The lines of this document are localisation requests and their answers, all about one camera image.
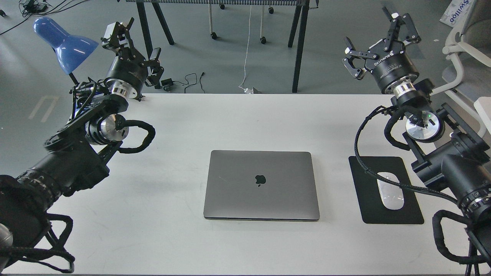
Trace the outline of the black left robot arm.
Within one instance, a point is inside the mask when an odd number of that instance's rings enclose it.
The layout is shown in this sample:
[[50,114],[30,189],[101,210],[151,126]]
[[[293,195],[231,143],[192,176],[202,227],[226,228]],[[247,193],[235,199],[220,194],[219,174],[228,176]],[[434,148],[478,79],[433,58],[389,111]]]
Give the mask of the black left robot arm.
[[50,214],[60,196],[91,189],[109,176],[115,153],[135,154],[149,147],[155,129],[122,116],[142,87],[157,86],[163,74],[160,48],[144,57],[130,38],[134,22],[107,26],[102,46],[115,53],[102,80],[76,82],[68,122],[44,142],[47,156],[18,177],[1,176],[1,269],[15,262],[39,263],[70,274],[75,257],[65,244],[72,232],[68,215]]

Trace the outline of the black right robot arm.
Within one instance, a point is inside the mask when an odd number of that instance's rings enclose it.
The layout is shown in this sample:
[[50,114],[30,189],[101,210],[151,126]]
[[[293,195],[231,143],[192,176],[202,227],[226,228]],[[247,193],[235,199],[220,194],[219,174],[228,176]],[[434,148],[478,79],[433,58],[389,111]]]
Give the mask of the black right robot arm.
[[[437,250],[452,262],[466,266],[465,275],[480,274],[479,265],[490,264],[490,146],[448,104],[435,110],[431,94],[436,93],[429,79],[417,81],[419,72],[407,56],[406,46],[421,41],[410,14],[382,9],[390,21],[386,37],[365,52],[355,49],[346,37],[343,64],[351,76],[361,80],[370,73],[382,94],[392,96],[388,108],[375,108],[362,122],[354,139],[354,155],[365,173],[379,181],[420,194],[451,201],[461,215],[440,210],[433,215],[433,237]],[[358,139],[369,120],[389,115],[384,128],[386,140],[416,157],[412,170],[424,187],[397,183],[373,171],[361,159]],[[441,225],[448,218],[465,225],[469,240],[467,256],[450,253]]]

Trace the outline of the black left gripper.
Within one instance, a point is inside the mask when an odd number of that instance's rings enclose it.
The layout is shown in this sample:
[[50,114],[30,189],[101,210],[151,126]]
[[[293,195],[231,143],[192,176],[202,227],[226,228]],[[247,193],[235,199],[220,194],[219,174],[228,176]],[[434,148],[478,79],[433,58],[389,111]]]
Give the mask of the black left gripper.
[[144,98],[144,83],[146,86],[161,89],[164,68],[159,60],[161,48],[154,48],[147,61],[144,56],[135,55],[135,47],[129,33],[133,22],[134,18],[131,17],[128,23],[111,23],[101,37],[102,47],[116,56],[104,83],[111,94],[119,95],[126,100],[141,101]]

